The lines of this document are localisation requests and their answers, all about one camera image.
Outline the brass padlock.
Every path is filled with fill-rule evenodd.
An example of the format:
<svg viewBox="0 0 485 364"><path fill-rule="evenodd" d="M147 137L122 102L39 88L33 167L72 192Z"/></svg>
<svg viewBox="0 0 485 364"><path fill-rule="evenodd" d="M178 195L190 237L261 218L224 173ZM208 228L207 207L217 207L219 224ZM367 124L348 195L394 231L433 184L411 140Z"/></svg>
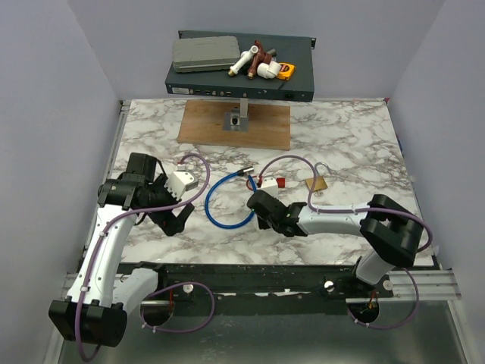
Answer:
<svg viewBox="0 0 485 364"><path fill-rule="evenodd" d="M314 169L317 172L317 177L316 178L310 177L310 178L305 179L305 185L309 190L311 189L311 187L314 187L313 188L314 192L320 192L320 191L326 190L328 188L327 182L325 181L324 177L321 174L318 173L318 168L322 167L322 166L324 166L326 168L327 173L329 175L334 175L334 170L332 168L330 168L330 166L327 163L325 163L325 162L315 163Z"/></svg>

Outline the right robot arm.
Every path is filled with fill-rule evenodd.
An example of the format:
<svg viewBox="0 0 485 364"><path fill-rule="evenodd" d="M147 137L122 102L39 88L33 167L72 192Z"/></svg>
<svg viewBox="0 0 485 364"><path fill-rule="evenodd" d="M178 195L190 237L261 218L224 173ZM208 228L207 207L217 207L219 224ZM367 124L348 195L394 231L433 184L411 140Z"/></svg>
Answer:
<svg viewBox="0 0 485 364"><path fill-rule="evenodd" d="M424 229L415 215L382 194L356 207L311 207L306 202L286 206L259 190L249 198L247 206L266 228L285 237L345 234L365 238L372 251L356 263L348 280L350 291L357 297L374 291L393 268L414 265Z"/></svg>

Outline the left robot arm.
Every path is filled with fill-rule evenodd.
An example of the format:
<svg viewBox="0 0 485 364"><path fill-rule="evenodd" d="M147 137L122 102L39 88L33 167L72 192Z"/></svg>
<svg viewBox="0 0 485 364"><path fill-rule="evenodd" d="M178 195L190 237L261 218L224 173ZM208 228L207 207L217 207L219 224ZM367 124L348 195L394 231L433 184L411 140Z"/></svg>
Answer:
<svg viewBox="0 0 485 364"><path fill-rule="evenodd" d="M107 179L98 189L95 230L64 299L52 301L48 316L65 340L116 347L126 330L128 315L148 296L161 299L167 279L155 271L138 268L118 283L116 275L127 238L139 215L147 215L171 237L183 231L194 206L174 214L184 193L198 186L197 178L183 166L158 173L160 161L133 152L126 170Z"/></svg>

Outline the white elbow pipe fitting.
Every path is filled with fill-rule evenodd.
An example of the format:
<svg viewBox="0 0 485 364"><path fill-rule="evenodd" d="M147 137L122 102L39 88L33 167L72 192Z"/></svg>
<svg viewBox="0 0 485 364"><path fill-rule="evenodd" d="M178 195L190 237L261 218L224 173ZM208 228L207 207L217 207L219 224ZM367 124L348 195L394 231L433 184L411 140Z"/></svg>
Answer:
<svg viewBox="0 0 485 364"><path fill-rule="evenodd" d="M269 64L262 62L257 67L257 75L264 79L274 79L277 78L280 69L281 65L275 61L271 61Z"/></svg>

